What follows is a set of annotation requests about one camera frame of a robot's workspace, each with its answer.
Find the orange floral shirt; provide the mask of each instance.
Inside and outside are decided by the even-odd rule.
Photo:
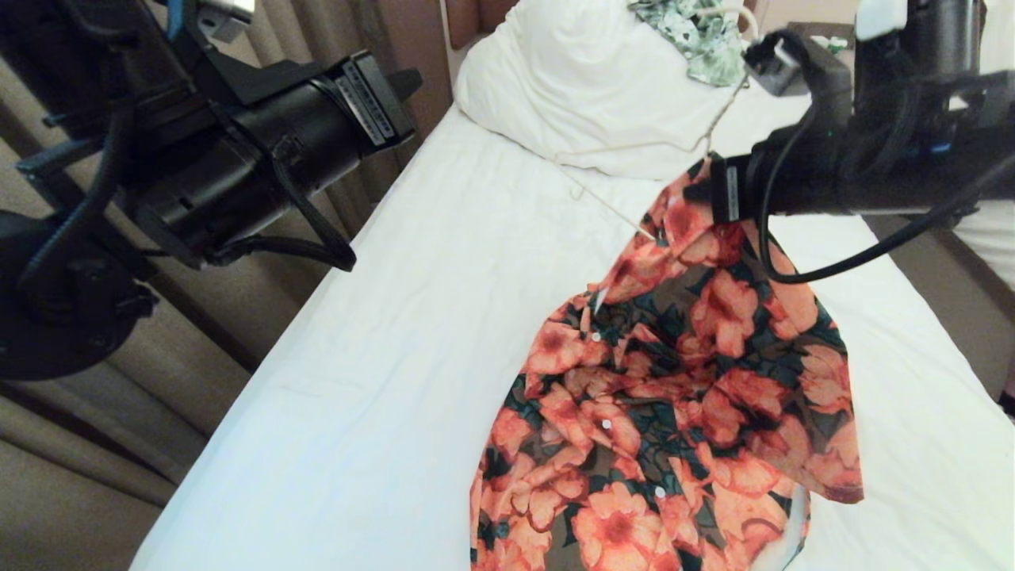
[[[473,482],[474,570],[745,571],[798,486],[863,498],[835,324],[765,277],[752,222],[684,200],[695,170],[536,337]]]

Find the pillowcase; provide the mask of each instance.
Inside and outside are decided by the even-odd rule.
[[[670,181],[704,152],[688,149],[733,87],[687,76],[687,60],[627,9],[628,0],[522,0],[469,52],[455,87],[476,123],[562,164]],[[743,89],[715,133],[747,152],[797,122],[809,97]]]

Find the floral shirt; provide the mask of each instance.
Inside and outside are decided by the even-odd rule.
[[[699,170],[539,332],[473,482],[474,570],[747,570],[798,486],[863,498],[835,324],[764,276],[752,222],[683,199]]]

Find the beige curtain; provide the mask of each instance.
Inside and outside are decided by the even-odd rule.
[[[164,9],[151,6],[164,22]],[[367,159],[314,199],[350,237],[451,104],[439,2],[263,0],[252,27],[221,47],[258,66],[281,59],[328,65],[364,48],[388,70],[418,68],[425,83],[410,103],[420,136]],[[64,139],[42,125],[43,116],[0,62],[0,209],[50,212],[14,170],[19,158]],[[78,164],[71,175],[86,187],[95,163]],[[107,216],[136,243],[152,245],[116,209]],[[265,233],[315,237],[292,214]],[[0,569],[126,569],[327,271],[268,254],[201,272],[155,263],[155,317],[106,363],[65,379],[0,383]]]

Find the bed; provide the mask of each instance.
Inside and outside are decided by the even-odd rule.
[[[806,101],[771,105],[779,120]],[[768,128],[749,111],[718,150]],[[132,569],[468,569],[493,416],[546,315],[632,231],[561,168],[628,218],[661,188],[555,165],[453,106],[354,240],[355,271],[321,283]],[[772,229],[804,268],[875,240],[859,217]],[[1011,570],[1015,429],[890,259],[813,288],[850,349],[867,499],[814,497],[790,569]]]

